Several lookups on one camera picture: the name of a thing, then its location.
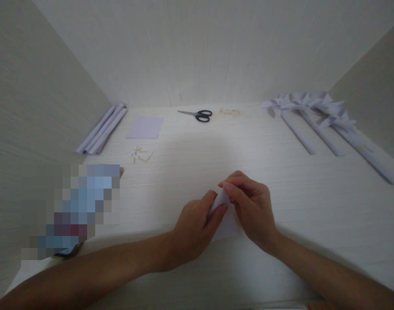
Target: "finger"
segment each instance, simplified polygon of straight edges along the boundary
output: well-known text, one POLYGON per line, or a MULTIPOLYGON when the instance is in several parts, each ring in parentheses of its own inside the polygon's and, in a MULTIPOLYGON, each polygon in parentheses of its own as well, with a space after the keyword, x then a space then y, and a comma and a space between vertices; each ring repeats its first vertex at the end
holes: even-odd
POLYGON ((224 182, 223 189, 231 201, 236 201, 242 208, 249 208, 252 205, 250 198, 237 186, 224 182))
POLYGON ((210 240, 213 238, 214 234, 216 233, 216 230, 219 227, 220 223, 222 222, 223 216, 226 214, 226 212, 227 212, 227 206, 220 205, 218 208, 216 208, 213 215, 206 223, 203 233, 207 234, 210 240))
POLYGON ((241 172, 240 170, 236 170, 235 172, 233 172, 232 174, 230 174, 228 176, 228 178, 230 177, 248 177, 246 174, 244 174, 243 172, 241 172))
POLYGON ((217 197, 217 193, 213 190, 209 190, 200 201, 201 207, 205 208, 207 212, 209 212, 209 209, 216 197, 217 197))
POLYGON ((231 177, 224 180, 224 182, 245 189, 245 192, 249 191, 251 195, 261 195, 265 192, 265 185, 245 177, 231 177))

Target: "white table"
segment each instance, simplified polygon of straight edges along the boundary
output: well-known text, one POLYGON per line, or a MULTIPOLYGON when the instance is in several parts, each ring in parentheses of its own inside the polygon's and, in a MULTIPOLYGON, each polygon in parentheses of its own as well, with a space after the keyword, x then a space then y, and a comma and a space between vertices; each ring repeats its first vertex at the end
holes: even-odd
MULTIPOLYGON (((292 117, 316 155, 258 103, 129 109, 103 152, 85 161, 125 168, 120 225, 85 242, 81 254, 171 230, 184 204, 218 191, 219 181, 241 170, 270 188, 283 231, 394 290, 394 186, 332 129, 326 129, 328 136, 345 157, 335 157, 303 119, 292 117), (213 111, 209 123, 176 112, 201 109, 213 111), (125 139, 136 116, 164 117, 159 138, 125 139), (147 164, 133 164, 136 146, 153 152, 147 164)), ((394 168, 394 160, 373 147, 394 168)), ((316 297, 290 269, 241 236, 212 243, 197 260, 171 272, 126 284, 92 308, 244 309, 316 297)))

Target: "black scissors handle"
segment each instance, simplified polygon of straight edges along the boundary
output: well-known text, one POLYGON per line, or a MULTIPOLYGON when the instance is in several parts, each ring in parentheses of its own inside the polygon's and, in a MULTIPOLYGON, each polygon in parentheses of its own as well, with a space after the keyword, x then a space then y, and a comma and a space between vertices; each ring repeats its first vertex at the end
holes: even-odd
POLYGON ((210 121, 210 116, 213 115, 213 112, 209 110, 201 110, 197 112, 196 119, 203 123, 208 123, 210 121))

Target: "paper stick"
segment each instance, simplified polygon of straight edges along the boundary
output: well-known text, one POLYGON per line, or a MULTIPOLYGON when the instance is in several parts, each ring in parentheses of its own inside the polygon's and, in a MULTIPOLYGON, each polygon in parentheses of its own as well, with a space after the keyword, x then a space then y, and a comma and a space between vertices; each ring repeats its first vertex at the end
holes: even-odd
POLYGON ((326 143, 326 145, 331 149, 331 151, 336 155, 336 156, 345 156, 345 153, 342 152, 340 149, 338 149, 330 140, 329 138, 324 134, 324 132, 319 128, 319 126, 312 121, 310 118, 309 114, 307 114, 304 110, 298 109, 300 115, 303 117, 303 119, 310 125, 310 127, 315 130, 315 132, 321 137, 323 142, 326 143))
POLYGON ((95 126, 95 128, 89 133, 89 135, 85 138, 85 140, 81 143, 81 145, 76 149, 78 154, 82 154, 85 148, 89 145, 92 141, 94 136, 98 133, 101 129, 102 125, 107 121, 107 119, 111 116, 111 114, 115 111, 115 106, 109 108, 109 110, 105 113, 99 123, 95 126))
POLYGON ((306 139, 303 136, 303 134, 295 129, 295 127, 293 126, 292 122, 289 120, 289 118, 286 117, 286 113, 287 113, 287 111, 282 111, 281 117, 283 118, 283 120, 285 121, 287 126, 293 131, 295 136, 303 144, 303 146, 306 148, 306 150, 309 152, 309 154, 315 155, 316 154, 315 149, 308 142, 306 142, 306 139))
POLYGON ((354 137, 355 133, 345 131, 337 124, 332 124, 332 127, 350 144, 352 147, 364 157, 371 166, 375 168, 389 183, 394 185, 394 172, 387 170, 382 163, 378 161, 373 154, 359 143, 359 140, 354 137))
POLYGON ((89 150, 89 154, 96 154, 98 149, 100 149, 100 147, 105 143, 105 140, 108 138, 109 134, 115 129, 115 127, 118 125, 119 121, 125 115, 126 112, 127 112, 127 109, 123 108, 118 113, 118 115, 115 117, 115 119, 112 121, 112 123, 109 124, 107 129, 103 132, 102 136, 98 139, 98 141, 89 150))
POLYGON ((114 121, 114 119, 118 116, 119 112, 122 110, 124 107, 124 104, 121 103, 119 106, 115 109, 114 113, 110 116, 110 118, 106 121, 106 123, 102 126, 102 128, 99 130, 99 132, 93 137, 92 141, 88 144, 88 146, 85 148, 84 153, 89 153, 91 148, 95 145, 95 143, 99 140, 99 138, 102 136, 102 134, 106 131, 108 126, 114 121))

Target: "square paper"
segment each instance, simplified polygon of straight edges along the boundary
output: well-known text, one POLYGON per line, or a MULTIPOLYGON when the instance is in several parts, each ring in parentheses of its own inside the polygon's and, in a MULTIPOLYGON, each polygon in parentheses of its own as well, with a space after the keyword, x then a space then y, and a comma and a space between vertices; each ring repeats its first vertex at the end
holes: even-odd
POLYGON ((157 139, 164 118, 137 117, 128 132, 127 139, 157 139))

